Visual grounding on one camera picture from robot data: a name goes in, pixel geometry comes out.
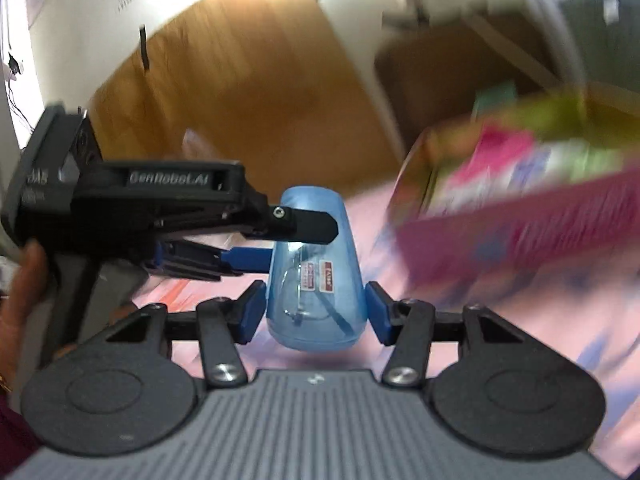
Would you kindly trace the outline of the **person left hand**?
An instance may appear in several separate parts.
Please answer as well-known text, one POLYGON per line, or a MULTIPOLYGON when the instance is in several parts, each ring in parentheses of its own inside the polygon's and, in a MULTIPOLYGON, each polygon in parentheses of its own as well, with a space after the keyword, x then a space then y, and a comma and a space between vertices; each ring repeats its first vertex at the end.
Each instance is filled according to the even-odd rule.
POLYGON ((29 315, 47 286, 47 257, 31 240, 23 250, 9 295, 1 303, 1 390, 10 392, 16 375, 22 340, 29 315))

